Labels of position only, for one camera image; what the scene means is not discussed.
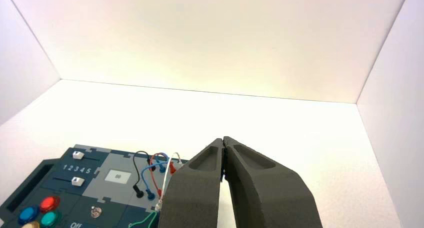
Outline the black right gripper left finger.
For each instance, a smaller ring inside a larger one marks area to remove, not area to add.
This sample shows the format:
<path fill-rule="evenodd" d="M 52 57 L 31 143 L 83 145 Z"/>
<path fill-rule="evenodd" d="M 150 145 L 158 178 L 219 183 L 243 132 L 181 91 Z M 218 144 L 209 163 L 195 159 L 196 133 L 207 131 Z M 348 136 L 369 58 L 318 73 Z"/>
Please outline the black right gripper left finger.
<path fill-rule="evenodd" d="M 159 227 L 216 227 L 224 144 L 215 139 L 171 177 Z"/>

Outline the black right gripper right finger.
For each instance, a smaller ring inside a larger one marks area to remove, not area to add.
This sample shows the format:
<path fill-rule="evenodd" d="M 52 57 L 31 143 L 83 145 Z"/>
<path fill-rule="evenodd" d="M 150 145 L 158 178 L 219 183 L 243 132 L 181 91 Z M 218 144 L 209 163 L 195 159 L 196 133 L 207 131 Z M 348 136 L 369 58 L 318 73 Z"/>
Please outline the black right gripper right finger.
<path fill-rule="evenodd" d="M 223 144 L 237 227 L 322 227 L 314 196 L 295 171 L 229 136 Z"/>

